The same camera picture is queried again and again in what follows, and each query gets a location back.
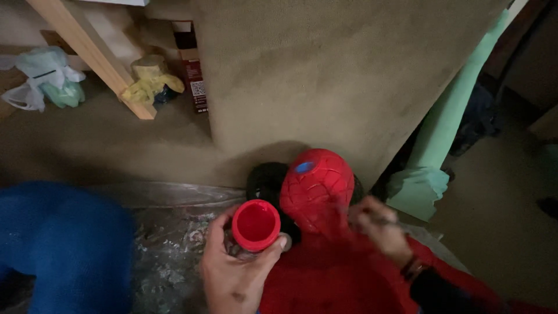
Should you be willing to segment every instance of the red cup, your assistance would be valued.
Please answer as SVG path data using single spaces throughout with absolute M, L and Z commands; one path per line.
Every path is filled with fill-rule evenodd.
M 233 237 L 250 252 L 261 251 L 279 236 L 281 221 L 273 205 L 261 199 L 242 204 L 233 216 Z

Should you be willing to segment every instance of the person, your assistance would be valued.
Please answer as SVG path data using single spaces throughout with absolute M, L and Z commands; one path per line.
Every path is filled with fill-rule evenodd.
M 223 243 L 223 228 L 236 209 L 230 208 L 209 225 L 200 262 L 211 314 L 257 313 L 266 277 L 287 243 L 284 236 L 279 236 L 270 247 L 249 260 L 228 255 Z M 366 234 L 411 282 L 410 296 L 424 313 L 487 313 L 487 309 L 415 257 L 398 224 L 397 214 L 387 205 L 372 196 L 365 197 L 349 208 L 348 220 L 355 231 Z

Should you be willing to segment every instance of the fingers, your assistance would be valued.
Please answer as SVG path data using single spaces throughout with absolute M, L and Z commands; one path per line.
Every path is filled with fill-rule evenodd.
M 205 243 L 206 250 L 225 250 L 223 241 L 225 239 L 225 233 L 223 227 L 225 224 L 232 219 L 234 212 L 238 209 L 238 205 L 227 209 L 224 213 L 219 215 L 214 221 L 209 224 L 208 235 Z
M 281 257 L 281 253 L 287 245 L 287 241 L 287 237 L 280 235 L 272 245 L 261 252 L 256 258 L 256 263 L 261 267 L 262 275 L 267 276 L 271 271 L 275 263 Z

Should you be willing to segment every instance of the blue pants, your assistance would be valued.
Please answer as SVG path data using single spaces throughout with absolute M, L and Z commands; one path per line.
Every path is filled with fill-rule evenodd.
M 31 314 L 127 314 L 134 223 L 82 189 L 27 182 L 0 189 L 0 282 L 35 275 Z

